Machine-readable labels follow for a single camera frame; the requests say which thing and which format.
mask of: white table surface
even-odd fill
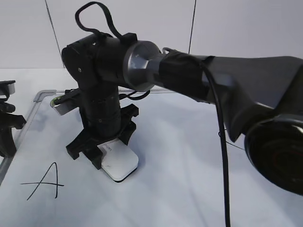
[[[46,98],[0,187],[0,222],[9,226],[223,227],[223,179],[215,107],[178,94],[152,94],[135,104],[140,114],[130,148],[139,167],[113,182],[65,146],[80,132],[77,111],[59,116]],[[124,100],[122,106],[129,104]],[[243,137],[237,142],[242,146]],[[233,227],[300,227],[303,197],[262,177],[243,150],[229,146]],[[41,185],[52,162],[55,187]],[[45,182],[55,182],[51,169]]]
[[[8,100],[16,106],[14,114],[28,114],[37,92],[45,89],[65,90],[77,87],[66,69],[0,69],[0,81],[15,80],[16,92]]]

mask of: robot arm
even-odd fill
[[[116,38],[81,24],[80,12],[92,4],[103,9]],[[78,82],[85,125],[103,137],[120,132],[118,86],[144,92],[157,85],[214,103],[199,59],[216,83],[231,140],[245,134],[252,164],[276,185],[303,194],[302,59],[193,56],[171,49],[161,53],[154,43],[138,41],[136,34],[119,34],[108,9],[98,2],[80,8],[76,22],[93,34],[64,48],[62,59]]]

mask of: white object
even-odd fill
[[[104,155],[102,169],[114,181],[124,180],[138,167],[138,156],[119,139],[99,145],[98,148]]]

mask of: black marker drawing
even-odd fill
[[[56,168],[56,183],[48,183],[48,182],[42,182],[43,179],[45,178],[45,176],[47,175],[48,171],[51,169],[51,167],[55,165],[55,168]],[[61,186],[63,187],[64,185],[63,184],[58,184],[58,167],[57,167],[57,163],[53,162],[48,170],[46,171],[46,173],[44,174],[44,176],[42,177],[41,181],[40,182],[35,182],[35,183],[21,183],[21,184],[38,184],[37,187],[33,190],[33,192],[30,194],[30,196],[28,197],[27,200],[30,199],[30,197],[32,197],[32,195],[35,193],[35,191],[37,190],[37,188],[40,186],[40,184],[52,184],[52,185],[56,185],[56,196],[55,196],[55,199],[58,197],[58,186]]]

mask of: white wall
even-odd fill
[[[197,0],[193,54],[303,58],[302,0]]]
[[[0,1],[0,68],[62,68],[44,0]]]
[[[60,50],[89,33],[74,19],[89,0],[48,0]],[[187,52],[194,0],[102,0],[120,33]],[[303,58],[303,1],[197,0],[191,53]],[[86,26],[109,32],[97,6],[82,14]],[[44,0],[0,1],[0,69],[62,68]]]
[[[48,5],[60,49],[90,33],[78,28],[74,14],[88,0],[49,0]],[[137,33],[139,40],[150,40],[187,52],[194,0],[101,0],[121,34]],[[84,26],[110,33],[103,11],[91,6],[81,14]]]

